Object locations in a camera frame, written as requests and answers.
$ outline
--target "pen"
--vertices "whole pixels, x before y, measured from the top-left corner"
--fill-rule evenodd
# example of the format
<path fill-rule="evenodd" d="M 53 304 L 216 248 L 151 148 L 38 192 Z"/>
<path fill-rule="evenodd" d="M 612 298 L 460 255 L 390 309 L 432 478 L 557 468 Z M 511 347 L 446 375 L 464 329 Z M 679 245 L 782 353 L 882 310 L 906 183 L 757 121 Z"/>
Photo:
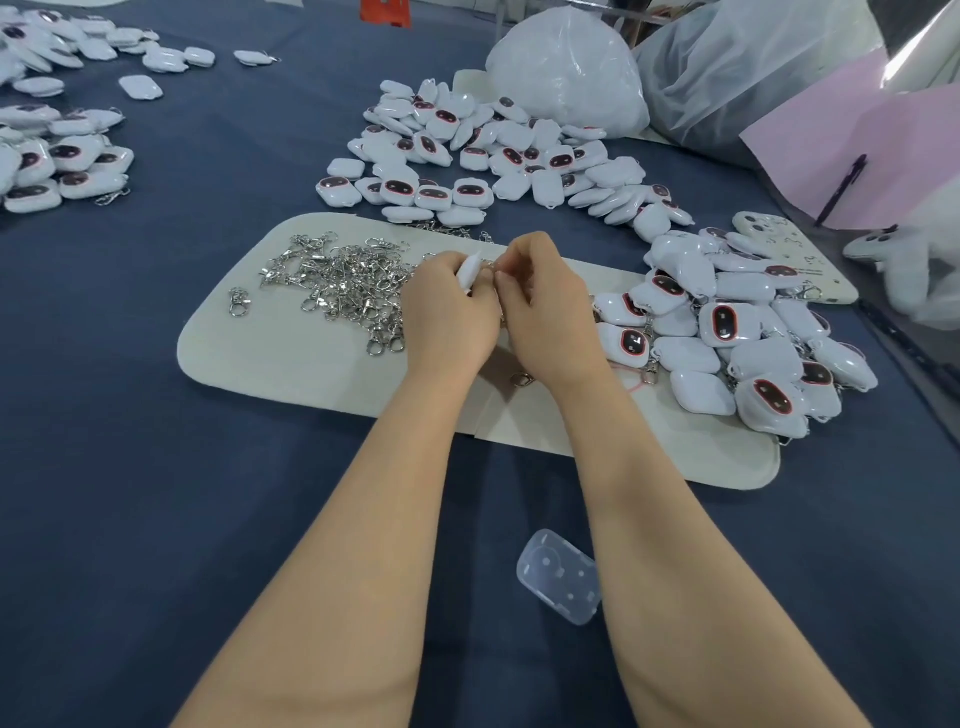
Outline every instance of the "pen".
<path fill-rule="evenodd" d="M 840 186 L 837 187 L 837 191 L 833 193 L 833 197 L 830 198 L 830 201 L 827 203 L 827 206 L 824 207 L 824 211 L 820 213 L 817 217 L 817 222 L 814 227 L 819 228 L 824 224 L 824 221 L 830 216 L 830 213 L 833 212 L 833 209 L 837 206 L 837 203 L 840 202 L 840 198 L 843 197 L 844 192 L 847 191 L 847 188 L 860 179 L 860 175 L 863 174 L 864 168 L 867 166 L 867 156 L 860 155 L 856 158 L 856 161 L 853 163 L 850 172 L 840 182 Z"/>

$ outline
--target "clear plastic case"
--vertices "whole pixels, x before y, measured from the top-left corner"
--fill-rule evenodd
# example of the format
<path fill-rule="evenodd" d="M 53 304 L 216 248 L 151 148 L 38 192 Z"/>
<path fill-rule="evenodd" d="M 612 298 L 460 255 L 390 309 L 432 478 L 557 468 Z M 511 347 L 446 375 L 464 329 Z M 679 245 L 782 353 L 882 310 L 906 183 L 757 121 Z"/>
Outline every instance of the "clear plastic case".
<path fill-rule="evenodd" d="M 581 626 L 600 607 L 596 564 L 553 531 L 537 531 L 516 562 L 516 578 L 567 621 Z"/>

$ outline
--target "plastic bag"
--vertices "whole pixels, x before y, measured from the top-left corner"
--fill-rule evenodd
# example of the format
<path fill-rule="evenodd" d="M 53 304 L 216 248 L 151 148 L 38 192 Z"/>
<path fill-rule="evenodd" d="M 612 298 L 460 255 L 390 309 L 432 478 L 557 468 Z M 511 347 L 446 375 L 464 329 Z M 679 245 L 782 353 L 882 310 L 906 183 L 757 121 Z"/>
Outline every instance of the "plastic bag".
<path fill-rule="evenodd" d="M 561 126 L 619 137 L 650 123 L 630 48 L 589 12 L 563 7 L 527 18 L 493 46 L 487 72 L 497 94 Z"/>
<path fill-rule="evenodd" d="M 865 0 L 723 0 L 660 28 L 634 54 L 654 129 L 756 167 L 741 132 L 882 43 Z"/>

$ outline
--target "pink paper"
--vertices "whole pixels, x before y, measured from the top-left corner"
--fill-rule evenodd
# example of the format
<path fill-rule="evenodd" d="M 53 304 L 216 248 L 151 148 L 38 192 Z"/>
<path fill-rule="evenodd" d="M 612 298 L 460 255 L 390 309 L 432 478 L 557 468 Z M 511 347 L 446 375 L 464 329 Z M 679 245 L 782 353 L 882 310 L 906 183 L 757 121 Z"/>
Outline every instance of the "pink paper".
<path fill-rule="evenodd" d="M 828 228 L 889 228 L 960 174 L 960 85 L 892 94 L 881 86 L 886 65 L 882 48 L 850 62 L 740 135 L 783 197 L 813 218 L 867 155 Z"/>

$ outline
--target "table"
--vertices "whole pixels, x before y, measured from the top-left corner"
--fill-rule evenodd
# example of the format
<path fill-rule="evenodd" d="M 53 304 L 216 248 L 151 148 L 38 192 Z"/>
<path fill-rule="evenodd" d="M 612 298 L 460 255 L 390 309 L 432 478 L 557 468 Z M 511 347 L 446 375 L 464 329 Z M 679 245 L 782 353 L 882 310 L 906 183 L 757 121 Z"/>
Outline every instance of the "table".
<path fill-rule="evenodd" d="M 443 26 L 365 25 L 329 3 L 132 0 L 105 13 L 220 60 L 161 77 L 167 95 L 152 104 L 116 84 L 135 59 L 61 74 L 60 108 L 129 116 L 112 136 L 137 152 L 133 194 L 0 215 L 10 728 L 165 726 L 313 521 L 371 421 L 194 384 L 178 334 L 264 232 L 324 209 L 314 184 L 384 77 L 452 80 L 490 47 Z M 229 57 L 238 48 L 283 63 L 244 68 Z M 747 172 L 657 144 L 612 150 L 636 153 L 703 225 L 777 211 Z M 642 270 L 632 232 L 566 208 L 498 203 L 486 226 L 502 242 L 536 228 L 564 255 Z M 879 389 L 791 445 L 768 488 L 694 492 L 876 726 L 956 725 L 960 456 L 855 314 L 828 316 L 871 358 Z M 633 724 L 604 621 L 574 628 L 516 581 L 542 527 L 591 552 L 573 461 L 458 436 L 413 725 Z"/>

